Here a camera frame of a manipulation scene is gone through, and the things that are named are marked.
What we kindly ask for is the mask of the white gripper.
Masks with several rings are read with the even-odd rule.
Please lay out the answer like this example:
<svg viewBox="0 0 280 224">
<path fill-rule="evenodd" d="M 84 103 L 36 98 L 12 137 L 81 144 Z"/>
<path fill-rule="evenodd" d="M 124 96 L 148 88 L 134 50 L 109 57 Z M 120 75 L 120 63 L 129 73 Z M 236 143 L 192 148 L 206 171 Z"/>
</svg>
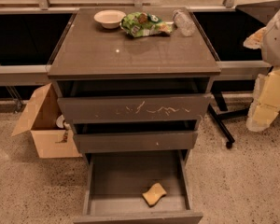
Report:
<svg viewBox="0 0 280 224">
<path fill-rule="evenodd" d="M 248 49 L 260 49 L 264 62 L 280 66 L 280 9 L 267 23 L 243 43 Z M 280 112 L 280 67 L 268 75 L 259 74 L 254 90 L 253 102 L 249 107 L 246 128 L 261 132 L 269 128 Z"/>
</svg>

